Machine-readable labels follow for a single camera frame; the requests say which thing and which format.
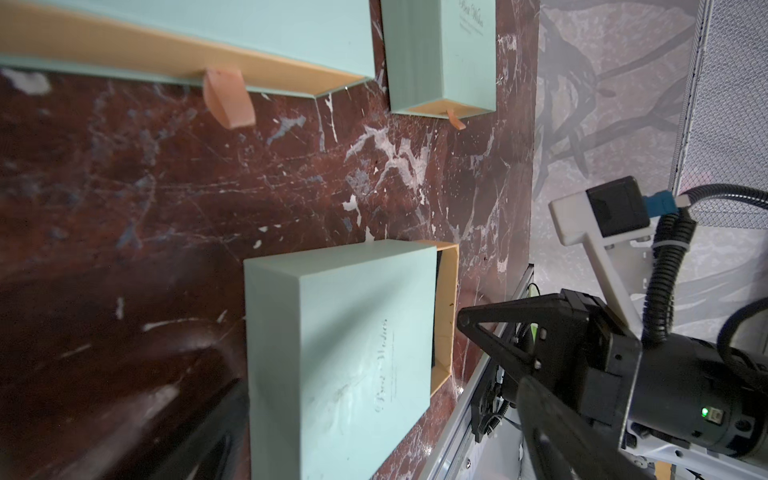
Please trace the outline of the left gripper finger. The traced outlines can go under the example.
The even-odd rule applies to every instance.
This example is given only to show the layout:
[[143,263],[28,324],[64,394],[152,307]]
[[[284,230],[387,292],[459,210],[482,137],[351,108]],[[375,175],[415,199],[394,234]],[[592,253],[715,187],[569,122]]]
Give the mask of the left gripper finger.
[[171,426],[161,412],[178,396],[173,386],[128,417],[111,440],[114,459],[103,479],[231,479],[249,413],[247,383],[234,379]]

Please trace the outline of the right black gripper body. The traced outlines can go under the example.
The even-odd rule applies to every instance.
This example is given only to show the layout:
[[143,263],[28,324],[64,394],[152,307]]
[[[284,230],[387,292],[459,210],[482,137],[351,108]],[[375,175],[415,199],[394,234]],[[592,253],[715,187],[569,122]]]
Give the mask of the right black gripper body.
[[616,427],[702,447],[757,468],[767,465],[767,359],[735,349],[746,321],[764,313],[757,300],[725,323],[715,343],[671,334],[644,346],[599,299],[571,290],[565,336],[570,357],[557,395],[609,439]]

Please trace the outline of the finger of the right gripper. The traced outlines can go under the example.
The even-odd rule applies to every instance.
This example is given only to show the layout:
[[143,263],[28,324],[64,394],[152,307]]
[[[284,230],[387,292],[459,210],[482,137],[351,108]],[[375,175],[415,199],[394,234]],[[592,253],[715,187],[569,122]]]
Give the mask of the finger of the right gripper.
[[538,479],[647,479],[536,379],[518,384],[517,410]]
[[457,325],[507,378],[557,384],[582,340],[582,309],[563,293],[548,294],[463,308]]

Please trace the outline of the mint drawer jewelry box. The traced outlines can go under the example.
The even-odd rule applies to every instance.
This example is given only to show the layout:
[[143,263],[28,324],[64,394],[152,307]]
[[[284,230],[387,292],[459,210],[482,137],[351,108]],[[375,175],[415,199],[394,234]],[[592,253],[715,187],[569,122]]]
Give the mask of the mint drawer jewelry box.
[[390,110],[449,120],[496,110],[496,3],[383,1]]

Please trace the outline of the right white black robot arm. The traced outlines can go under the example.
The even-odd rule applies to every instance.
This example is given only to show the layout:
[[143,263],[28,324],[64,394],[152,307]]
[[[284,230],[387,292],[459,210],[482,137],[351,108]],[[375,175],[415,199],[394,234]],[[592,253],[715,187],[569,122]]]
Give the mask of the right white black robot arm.
[[734,313],[715,342],[670,335],[647,346],[600,299],[572,290],[457,317],[491,360],[471,401],[477,440],[507,409],[540,479],[638,479],[638,461],[696,479],[767,475],[767,360],[736,349],[765,300]]

